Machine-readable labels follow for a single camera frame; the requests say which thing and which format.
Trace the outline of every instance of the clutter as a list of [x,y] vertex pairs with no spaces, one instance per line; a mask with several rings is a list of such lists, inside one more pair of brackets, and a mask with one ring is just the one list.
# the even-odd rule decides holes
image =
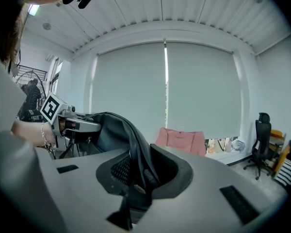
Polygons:
[[243,151],[245,147],[245,143],[242,142],[239,139],[235,139],[234,141],[232,141],[232,150],[236,150],[236,151]]
[[232,151],[232,141],[233,141],[233,137],[225,139],[225,146],[224,146],[224,151],[225,152],[231,152]]

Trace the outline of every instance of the hair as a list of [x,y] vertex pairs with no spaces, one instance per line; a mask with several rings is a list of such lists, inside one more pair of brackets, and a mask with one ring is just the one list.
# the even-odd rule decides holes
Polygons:
[[[0,0],[0,60],[2,62],[13,61],[15,48],[20,39],[22,30],[22,11],[24,0]],[[9,8],[10,13],[6,15],[4,8]]]

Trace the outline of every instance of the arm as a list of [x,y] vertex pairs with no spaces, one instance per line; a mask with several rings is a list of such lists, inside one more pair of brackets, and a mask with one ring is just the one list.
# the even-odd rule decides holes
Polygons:
[[[34,146],[44,145],[44,139],[41,133],[41,124],[38,122],[23,122],[16,120],[12,126],[12,133],[16,136],[25,138]],[[55,138],[50,124],[47,122],[43,125],[43,131],[49,143],[54,144]]]

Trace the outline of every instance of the ceiling light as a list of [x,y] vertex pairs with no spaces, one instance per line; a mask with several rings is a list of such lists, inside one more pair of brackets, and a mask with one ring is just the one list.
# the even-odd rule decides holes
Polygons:
[[45,29],[45,30],[51,30],[51,28],[52,28],[52,26],[48,23],[48,22],[46,22],[46,23],[43,23],[43,28]]
[[35,16],[35,14],[37,13],[38,9],[39,9],[40,5],[36,5],[36,4],[31,4],[29,6],[29,10],[28,13],[32,16]]

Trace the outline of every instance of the roller blind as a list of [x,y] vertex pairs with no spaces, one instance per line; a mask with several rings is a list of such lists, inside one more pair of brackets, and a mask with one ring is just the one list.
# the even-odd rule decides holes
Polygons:
[[167,43],[168,128],[203,131],[205,138],[238,136],[241,91],[235,62],[222,50]]
[[94,112],[114,112],[131,121],[149,143],[165,124],[164,44],[115,50],[98,57],[93,80]]

